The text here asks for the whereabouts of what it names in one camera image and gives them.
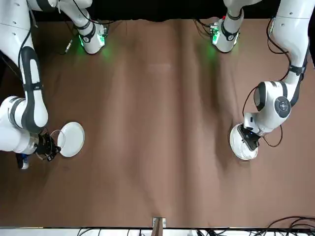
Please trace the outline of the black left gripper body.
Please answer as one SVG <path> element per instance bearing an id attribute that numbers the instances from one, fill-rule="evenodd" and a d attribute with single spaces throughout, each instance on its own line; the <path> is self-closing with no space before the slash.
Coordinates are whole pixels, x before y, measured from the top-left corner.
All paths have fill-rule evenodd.
<path id="1" fill-rule="evenodd" d="M 245 144 L 257 145 L 257 135 L 254 132 L 246 129 L 242 124 L 238 125 L 237 130 Z"/>

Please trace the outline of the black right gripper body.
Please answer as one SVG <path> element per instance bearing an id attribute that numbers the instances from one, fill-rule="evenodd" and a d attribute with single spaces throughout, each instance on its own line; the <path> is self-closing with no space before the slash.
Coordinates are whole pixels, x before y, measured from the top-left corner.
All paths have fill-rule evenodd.
<path id="1" fill-rule="evenodd" d="M 44 155 L 46 157 L 47 154 L 49 154 L 49 149 L 52 144 L 54 144 L 53 139 L 48 133 L 45 133 L 43 135 L 39 135 L 39 141 L 36 148 L 36 154 L 38 155 Z"/>

